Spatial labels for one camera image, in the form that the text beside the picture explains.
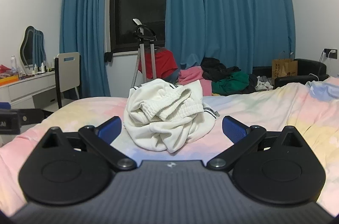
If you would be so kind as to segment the white sweatshirt garment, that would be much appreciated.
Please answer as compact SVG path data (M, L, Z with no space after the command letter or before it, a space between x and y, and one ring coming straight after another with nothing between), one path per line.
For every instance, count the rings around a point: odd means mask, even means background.
M139 147L174 153L207 135L218 117L203 102L199 80L174 85L158 78L130 89L124 126Z

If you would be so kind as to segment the white dressing desk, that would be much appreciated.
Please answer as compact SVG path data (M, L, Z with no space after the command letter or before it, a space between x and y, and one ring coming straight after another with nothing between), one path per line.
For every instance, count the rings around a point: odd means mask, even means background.
M1 86L1 102L12 109L47 107L57 103L55 73L47 72Z

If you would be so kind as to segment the green garment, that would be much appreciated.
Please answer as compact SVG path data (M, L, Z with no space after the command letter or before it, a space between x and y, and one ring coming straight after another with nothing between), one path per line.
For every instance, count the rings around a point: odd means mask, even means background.
M248 86L249 75L242 71L234 72L224 79L211 83L212 93L218 95L236 94Z

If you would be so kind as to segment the black garment pile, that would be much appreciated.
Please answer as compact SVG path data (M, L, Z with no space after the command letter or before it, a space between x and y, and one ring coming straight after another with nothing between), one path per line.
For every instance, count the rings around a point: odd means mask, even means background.
M203 58L200 67L203 70L202 77L212 82L218 82L222 79L229 78L233 73L241 71L237 66L227 68L218 59L207 57Z

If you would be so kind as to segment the pastel tie-dye bed sheet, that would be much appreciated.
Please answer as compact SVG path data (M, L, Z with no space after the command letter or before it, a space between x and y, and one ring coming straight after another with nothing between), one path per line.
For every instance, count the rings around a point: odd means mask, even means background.
M251 126L280 131L287 125L297 128L326 171L325 186L318 203L330 214L338 214L338 79L305 85L289 83L275 90L230 96L204 97L219 117L203 138L175 153L153 152L134 144L122 131L112 146L136 162L143 160L209 161L231 146L222 132L222 118L231 116ZM45 132L58 126L76 132L85 125L100 125L113 116L122 116L125 98L94 97L77 100L56 111L41 124L28 129L1 148L1 210L12 215L25 204L18 185L18 172Z

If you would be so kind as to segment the beige black chair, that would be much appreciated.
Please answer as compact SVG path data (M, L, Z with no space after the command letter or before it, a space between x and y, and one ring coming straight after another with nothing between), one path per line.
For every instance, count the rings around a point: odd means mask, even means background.
M62 93L75 90L77 99L80 99L78 87L81 84L79 52L60 53L55 58L55 84L57 105L63 107Z

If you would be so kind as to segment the pink garment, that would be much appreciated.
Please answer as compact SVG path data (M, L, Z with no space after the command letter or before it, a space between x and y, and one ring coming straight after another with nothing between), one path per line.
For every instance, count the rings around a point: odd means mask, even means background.
M203 78L203 70L200 66L194 66L179 72L179 85L187 85L194 81L200 82L204 96L212 96L211 80Z

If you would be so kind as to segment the red garment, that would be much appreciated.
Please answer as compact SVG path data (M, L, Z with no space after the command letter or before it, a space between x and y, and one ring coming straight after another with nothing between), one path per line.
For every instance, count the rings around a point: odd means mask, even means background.
M151 52L146 50L145 52L145 66L147 79L153 78ZM155 50L155 66L156 66L156 78L165 79L174 73L178 66L175 62L173 53L163 47Z

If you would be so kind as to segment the silver tripod with phone holder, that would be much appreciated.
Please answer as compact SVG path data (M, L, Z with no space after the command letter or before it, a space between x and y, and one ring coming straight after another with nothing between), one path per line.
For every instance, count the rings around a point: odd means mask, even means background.
M149 79L147 78L147 68L146 68L146 56L145 56L145 44L148 42L150 47L151 54L151 66L152 66L152 79L156 79L156 61L155 61L155 42L157 41L155 32L142 24L142 22L133 18L132 22L136 25L133 36L139 43L137 60L135 66L135 72L132 79L131 88L136 86L137 73L139 71L139 64L141 64L141 73L143 76L143 83L147 83Z

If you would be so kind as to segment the left blue curtain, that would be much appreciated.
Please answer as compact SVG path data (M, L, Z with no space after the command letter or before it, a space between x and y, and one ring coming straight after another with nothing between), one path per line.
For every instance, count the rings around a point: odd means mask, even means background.
M109 97L105 67L105 0L63 0L61 53L80 54L80 96Z

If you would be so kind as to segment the blue curtain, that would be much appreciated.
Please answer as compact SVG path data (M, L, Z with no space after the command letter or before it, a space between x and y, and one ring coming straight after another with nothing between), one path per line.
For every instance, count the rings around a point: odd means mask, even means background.
M80 54L80 96L109 97L105 67L105 0L63 0L61 53Z
M250 73L294 55L292 0L167 0L165 46L181 69L211 57Z

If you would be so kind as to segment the right blue curtain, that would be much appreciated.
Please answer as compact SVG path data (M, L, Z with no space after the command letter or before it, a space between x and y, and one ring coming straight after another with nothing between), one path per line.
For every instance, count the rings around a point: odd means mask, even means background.
M211 57L250 73L294 55L292 0L167 0L165 46L181 69Z

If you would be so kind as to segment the wall power outlet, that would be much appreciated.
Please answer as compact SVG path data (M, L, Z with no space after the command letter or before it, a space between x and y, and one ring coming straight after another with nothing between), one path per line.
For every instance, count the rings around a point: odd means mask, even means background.
M324 53L325 53L326 58L338 59L338 50L337 49L325 48Z

